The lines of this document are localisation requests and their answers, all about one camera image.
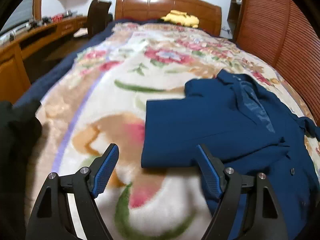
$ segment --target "blanket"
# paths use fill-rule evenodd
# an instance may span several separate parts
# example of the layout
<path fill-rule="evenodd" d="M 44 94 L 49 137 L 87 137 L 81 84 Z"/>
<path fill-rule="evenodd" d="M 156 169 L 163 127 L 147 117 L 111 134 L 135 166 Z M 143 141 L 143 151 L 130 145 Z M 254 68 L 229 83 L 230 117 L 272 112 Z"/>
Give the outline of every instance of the blanket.
<path fill-rule="evenodd" d="M 75 173 L 116 143 L 118 163 L 96 199 L 112 237 L 201 239 L 211 215 L 197 169 L 141 168 L 146 101 L 184 98 L 187 81 L 225 69 L 250 75 L 297 116 L 312 115 L 276 70 L 227 39 L 160 24 L 121 23 L 113 32 L 79 53 L 42 100 L 37 118 L 43 134 L 29 163 L 26 219 L 51 171 Z M 305 145 L 319 174 L 319 142 L 306 136 Z M 86 239 L 72 195 L 69 201 L 77 235 Z"/>

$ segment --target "metal screw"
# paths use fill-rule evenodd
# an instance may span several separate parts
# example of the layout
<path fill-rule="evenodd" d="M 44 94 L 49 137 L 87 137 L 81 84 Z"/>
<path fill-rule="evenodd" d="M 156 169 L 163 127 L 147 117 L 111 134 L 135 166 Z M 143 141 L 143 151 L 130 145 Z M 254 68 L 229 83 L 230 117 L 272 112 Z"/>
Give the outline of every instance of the metal screw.
<path fill-rule="evenodd" d="M 54 179 L 56 177 L 57 173 L 51 172 L 48 176 L 49 179 Z"/>
<path fill-rule="evenodd" d="M 233 168 L 226 168 L 226 173 L 233 174 L 235 170 Z"/>
<path fill-rule="evenodd" d="M 265 179 L 267 177 L 264 173 L 259 173 L 258 176 L 260 179 Z"/>
<path fill-rule="evenodd" d="M 82 174 L 86 174 L 88 171 L 89 171 L 89 168 L 88 168 L 88 167 L 83 167 L 83 168 L 80 169 L 80 172 L 81 172 Z"/>

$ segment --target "yellow plush toy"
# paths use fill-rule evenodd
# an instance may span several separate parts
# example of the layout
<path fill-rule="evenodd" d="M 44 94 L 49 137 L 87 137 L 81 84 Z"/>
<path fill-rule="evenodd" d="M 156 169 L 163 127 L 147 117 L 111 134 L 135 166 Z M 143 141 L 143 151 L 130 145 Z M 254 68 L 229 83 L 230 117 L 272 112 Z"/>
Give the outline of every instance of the yellow plush toy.
<path fill-rule="evenodd" d="M 182 26 L 198 28 L 199 19 L 193 15 L 187 15 L 186 12 L 180 12 L 171 10 L 166 16 L 161 17 L 165 22 L 172 22 L 175 24 L 181 24 Z"/>

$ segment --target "wooden desk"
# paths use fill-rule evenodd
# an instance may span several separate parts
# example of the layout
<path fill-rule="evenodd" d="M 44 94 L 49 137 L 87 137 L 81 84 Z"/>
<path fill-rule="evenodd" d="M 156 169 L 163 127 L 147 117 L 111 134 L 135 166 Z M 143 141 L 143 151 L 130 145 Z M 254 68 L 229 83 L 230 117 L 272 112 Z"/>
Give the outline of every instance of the wooden desk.
<path fill-rule="evenodd" d="M 86 21 L 87 17 L 70 17 L 23 33 L 0 46 L 0 100 L 14 104 L 30 87 L 23 60 L 45 45 L 76 32 Z"/>

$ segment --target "red item on shelf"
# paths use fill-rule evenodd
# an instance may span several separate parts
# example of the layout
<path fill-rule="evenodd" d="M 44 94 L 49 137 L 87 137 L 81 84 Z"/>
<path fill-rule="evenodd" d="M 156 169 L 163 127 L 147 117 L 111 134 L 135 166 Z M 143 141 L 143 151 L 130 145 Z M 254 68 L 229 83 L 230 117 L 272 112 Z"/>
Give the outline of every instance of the red item on shelf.
<path fill-rule="evenodd" d="M 51 20 L 53 22 L 60 22 L 62 19 L 63 19 L 63 13 L 59 13 L 51 17 Z"/>

